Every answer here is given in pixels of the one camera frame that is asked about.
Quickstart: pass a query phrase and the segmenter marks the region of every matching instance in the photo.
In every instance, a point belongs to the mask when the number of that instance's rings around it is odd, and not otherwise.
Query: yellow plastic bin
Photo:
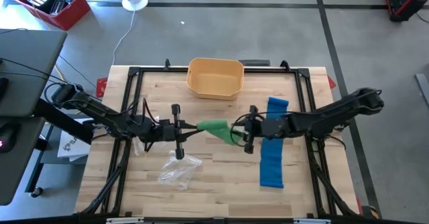
[[[195,58],[186,82],[192,94],[206,99],[234,100],[243,89],[244,66],[237,60]]]

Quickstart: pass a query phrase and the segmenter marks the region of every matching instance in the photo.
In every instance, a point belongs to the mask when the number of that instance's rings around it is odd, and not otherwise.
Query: green cloth
[[[231,128],[228,126],[227,120],[202,121],[196,125],[196,128],[198,130],[205,130],[231,145],[235,145],[241,139],[241,136],[237,133],[233,133],[233,138],[231,138]]]

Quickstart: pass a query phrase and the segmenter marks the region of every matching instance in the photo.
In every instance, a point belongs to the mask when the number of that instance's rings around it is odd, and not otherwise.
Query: clear plastic bag
[[[201,160],[188,154],[182,160],[177,160],[175,151],[170,151],[167,162],[162,167],[163,172],[158,177],[158,182],[173,186],[178,190],[186,190],[196,168],[201,163]]]
[[[145,144],[138,137],[133,138],[134,154],[140,156],[145,154]]]

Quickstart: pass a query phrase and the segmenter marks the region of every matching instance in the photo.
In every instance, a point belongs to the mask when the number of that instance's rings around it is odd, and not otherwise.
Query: desk
[[[128,69],[128,66],[113,66],[109,74],[103,103],[116,111],[121,108]],[[316,106],[331,103],[325,68],[309,69]],[[172,118],[171,104],[178,103],[182,111],[180,116],[188,123],[196,124],[207,119],[228,119],[232,123],[238,116],[248,113],[250,104],[265,111],[270,96],[289,100],[290,111],[300,109],[294,77],[286,74],[246,74],[244,88],[235,101],[193,97],[186,85],[186,73],[153,72],[143,76],[142,97],[147,98],[152,114]],[[141,111],[142,100],[137,114]],[[185,154],[202,160],[185,191],[162,186],[157,181],[169,150],[175,148],[174,143],[167,143],[164,147],[154,144],[146,156],[140,157],[135,156],[131,149],[122,215],[125,211],[132,211],[134,216],[146,217],[284,218],[316,213],[303,137],[284,140],[284,189],[259,186],[260,141],[256,141],[253,155],[244,153],[237,146],[224,144],[208,133],[190,137],[183,146]],[[92,143],[75,211],[87,207],[104,185],[112,147],[111,137],[99,138]],[[333,186],[350,208],[358,212],[344,147],[329,139],[326,140],[325,152]],[[116,186],[113,187],[110,206],[115,190]],[[321,193],[324,208],[328,210],[325,192],[321,190]]]
[[[45,100],[40,99],[48,81],[47,75],[51,74],[54,68],[66,35],[66,32],[59,31],[0,29],[0,58],[6,59],[0,65],[0,76],[9,79],[5,94],[0,101],[0,125],[10,121],[12,117],[18,117],[22,124],[19,140],[15,147],[10,152],[0,154],[0,166],[2,166],[0,168],[0,176],[2,177],[0,205],[7,205],[12,200],[45,120],[84,142],[90,143],[93,137],[91,129],[84,127]],[[8,60],[35,68],[41,72],[14,64]],[[6,72],[40,77],[7,74]],[[42,171],[41,157],[42,154],[36,162],[26,192],[32,192],[36,186],[38,176]],[[4,166],[13,166],[13,168],[4,168]]]
[[[66,32],[40,30],[15,30],[0,34],[0,58],[13,60],[50,74],[66,40],[66,35]],[[47,80],[1,72],[32,74],[44,78],[47,76],[8,61],[4,61],[0,66],[0,76],[9,79],[7,91],[0,101],[0,116],[32,115]]]
[[[0,116],[27,117],[35,115],[90,143],[92,131],[83,127],[60,110],[40,99],[48,80],[40,77],[7,74],[16,72],[47,78],[60,54],[67,33],[60,31],[14,30],[0,34],[0,58],[12,60],[44,72],[37,72],[4,60],[0,76],[9,79],[5,95],[0,101]]]
[[[22,117],[19,119],[1,118],[0,125],[11,120],[21,124],[21,129],[13,149],[10,152],[0,154],[2,179],[0,181],[0,205],[8,205],[12,201],[45,124],[45,119],[42,117]]]

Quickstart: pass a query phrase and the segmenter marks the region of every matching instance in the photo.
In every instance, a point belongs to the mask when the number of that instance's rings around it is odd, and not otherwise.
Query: gray concrete floor
[[[316,3],[316,0],[150,1]],[[324,0],[324,3],[384,4],[383,0]],[[68,31],[61,55],[95,82],[107,76],[113,48],[127,31],[131,13],[114,4],[93,5],[92,11]],[[408,22],[392,23],[387,11],[381,9],[327,9],[326,14],[347,90],[360,87],[383,90],[385,109],[375,116],[357,118],[383,218],[425,223],[429,220],[426,157],[429,109],[414,74],[429,63],[426,43],[429,25],[416,16]],[[429,19],[428,10],[419,14]],[[0,18],[0,27],[46,30],[41,21],[19,5],[2,7]],[[284,59],[292,66],[325,66],[336,80],[318,9],[148,7],[136,13],[134,29],[119,47],[116,64],[162,65],[169,58],[172,64],[183,65],[196,57],[269,59],[273,65]],[[68,80],[91,89],[63,61],[58,60],[57,64]],[[338,89],[333,93],[339,99]],[[343,137],[355,190],[365,204],[365,190],[348,131]],[[39,185],[47,188],[47,195],[31,199],[23,194],[25,185],[21,183],[12,204],[0,207],[0,219],[71,214],[82,173],[83,168],[78,166],[45,168]],[[27,171],[22,182],[26,182],[28,175]],[[41,211],[40,205],[48,208]]]

